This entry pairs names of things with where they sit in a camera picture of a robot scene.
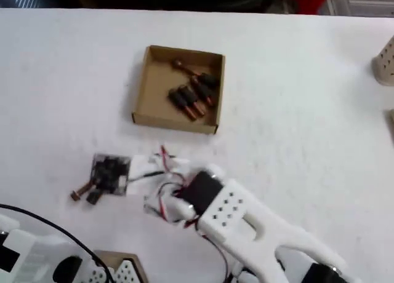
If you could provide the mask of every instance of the white table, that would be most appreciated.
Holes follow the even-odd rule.
[[[93,249],[136,253],[152,283],[221,282],[212,246],[144,215],[138,196],[93,209],[70,201],[95,152],[148,154],[165,143],[230,171],[365,282],[391,282],[394,149],[384,111],[394,88],[378,85],[369,63],[393,27],[379,18],[0,10],[0,202]],[[133,125],[151,44],[227,56],[217,135]]]

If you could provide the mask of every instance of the white plastic bracket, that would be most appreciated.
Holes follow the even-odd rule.
[[[116,283],[140,283],[140,279],[134,268],[134,265],[129,260],[124,260],[120,267],[114,271],[114,269],[109,268],[112,278]],[[81,283],[105,283],[107,275],[104,269],[97,266],[93,261],[89,265],[86,271],[86,276]]]
[[[264,283],[289,283],[276,261],[279,246],[306,253],[318,263],[347,268],[346,262],[304,229],[291,226],[237,181],[222,182],[223,189],[199,219],[198,228],[248,266]],[[247,239],[237,231],[242,221],[255,230]]]

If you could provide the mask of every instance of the cardboard box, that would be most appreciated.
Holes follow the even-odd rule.
[[[206,107],[204,117],[190,121],[182,110],[177,109],[168,99],[168,91],[182,84],[190,85],[189,77],[173,69],[171,61],[181,59],[189,68],[213,74],[220,80],[214,90],[215,107]],[[135,111],[134,123],[168,129],[177,129],[203,134],[215,134],[219,126],[222,106],[225,57],[210,52],[177,49],[162,46],[147,47],[143,62],[140,93]]]

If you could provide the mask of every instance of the copper connector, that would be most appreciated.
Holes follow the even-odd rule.
[[[81,196],[86,193],[87,191],[89,191],[91,188],[93,187],[93,184],[91,182],[86,183],[82,188],[80,188],[77,191],[73,191],[70,194],[70,197],[72,198],[72,200],[74,201],[79,201],[81,200]]]
[[[194,76],[194,75],[197,75],[197,76],[198,76],[198,75],[199,75],[198,73],[194,72],[193,70],[187,68],[187,67],[185,66],[185,64],[183,63],[183,61],[181,61],[181,60],[179,60],[179,59],[173,60],[171,64],[172,64],[172,66],[173,66],[175,69],[184,71],[185,73],[187,73],[187,75],[190,75],[190,76]]]

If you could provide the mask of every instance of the electronic component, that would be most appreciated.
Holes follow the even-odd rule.
[[[201,117],[205,115],[205,112],[197,102],[198,100],[197,96],[193,91],[190,90],[188,86],[186,85],[179,86],[178,91],[181,94],[181,96],[186,100],[188,106],[193,107]]]
[[[79,200],[81,200],[81,196],[82,196],[83,194],[85,194],[86,192],[88,192],[92,187],[93,187],[93,183],[91,183],[91,182],[89,181],[89,182],[86,183],[83,187],[81,187],[79,190],[73,191],[73,192],[70,194],[72,200],[74,200],[74,201],[79,201]]]
[[[188,107],[188,103],[181,96],[181,94],[177,91],[177,89],[171,89],[168,92],[168,98],[170,101],[179,109],[184,111],[190,120],[194,121],[197,119],[196,114]]]
[[[197,73],[183,64],[183,61],[179,59],[175,59],[172,61],[172,66],[175,69],[181,70],[185,72],[189,76],[196,76],[198,81],[202,84],[207,85],[208,87],[214,89],[219,86],[220,81],[213,75],[207,73]]]
[[[87,195],[86,201],[92,205],[96,205],[99,199],[103,196],[103,189],[95,189]]]
[[[203,170],[196,174],[177,197],[190,203],[197,215],[202,215],[222,188],[223,185],[216,178]]]
[[[202,101],[206,102],[209,106],[214,106],[212,91],[205,84],[200,83],[197,76],[190,77],[190,83]]]
[[[123,156],[96,154],[93,158],[90,182],[105,193],[126,193],[131,159]]]

